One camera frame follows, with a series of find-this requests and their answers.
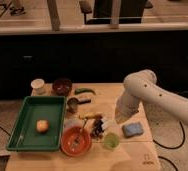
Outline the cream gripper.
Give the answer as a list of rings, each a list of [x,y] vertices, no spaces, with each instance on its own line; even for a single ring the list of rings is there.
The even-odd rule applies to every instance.
[[[138,112],[133,108],[116,108],[115,109],[115,121],[117,124],[121,124],[129,120],[133,115]]]

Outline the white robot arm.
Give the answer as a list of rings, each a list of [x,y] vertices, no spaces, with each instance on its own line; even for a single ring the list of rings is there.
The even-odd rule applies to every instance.
[[[131,73],[124,78],[124,91],[116,103],[118,123],[136,114],[140,101],[144,100],[160,106],[188,125],[188,99],[160,88],[156,81],[156,74],[151,70]]]

